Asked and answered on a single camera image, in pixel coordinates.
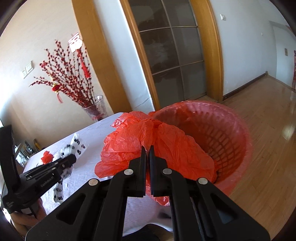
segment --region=metal pin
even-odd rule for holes
[[[95,185],[97,185],[98,184],[98,180],[97,179],[90,179],[89,180],[89,185],[90,186],[95,186]]]
[[[169,168],[165,168],[165,169],[163,169],[163,173],[166,175],[169,175],[169,174],[172,174],[172,170]]]
[[[208,180],[206,178],[204,178],[204,177],[201,177],[201,178],[198,179],[199,184],[206,185],[207,182],[208,182]]]
[[[124,174],[125,175],[132,175],[133,174],[133,170],[132,169],[126,169],[126,170],[124,170]]]

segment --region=triangular cutout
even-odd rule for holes
[[[211,198],[216,206],[217,212],[223,224],[230,223],[237,218],[237,214],[217,195],[211,194]]]
[[[63,210],[57,214],[57,219],[67,224],[72,225],[76,219],[76,216],[83,204],[85,194],[79,195],[70,204],[68,204]]]

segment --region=baseboard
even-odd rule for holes
[[[272,76],[270,76],[270,75],[269,75],[268,77],[270,77],[270,78],[274,79],[275,81],[277,81],[277,82],[281,83],[282,85],[286,86],[288,89],[290,89],[291,91],[293,91],[293,92],[295,92],[295,93],[296,93],[296,90],[292,89],[292,87],[291,87],[291,86],[289,86],[289,85],[285,84],[284,82],[282,82],[282,81],[280,81],[280,80],[278,80],[278,79],[276,79],[275,77],[272,77]]]
[[[268,72],[266,71],[265,74],[262,74],[262,75],[258,76],[257,78],[251,80],[250,82],[244,84],[243,86],[237,88],[236,90],[233,90],[233,91],[229,92],[228,94],[224,95],[224,96],[223,96],[223,100],[226,100],[226,99],[228,99],[229,97],[231,97],[231,96],[233,96],[233,95],[239,93],[240,91],[242,91],[243,89],[245,89],[246,87],[248,87],[249,85],[251,85],[252,83],[256,82],[257,80],[259,80],[259,79],[261,79],[262,77],[267,76],[267,75],[268,75]]]

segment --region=flower vase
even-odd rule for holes
[[[95,122],[105,119],[108,116],[102,95],[96,96],[95,103],[83,109],[90,116],[90,118]]]

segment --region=door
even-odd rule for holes
[[[160,107],[206,94],[205,64],[189,0],[129,0]]]

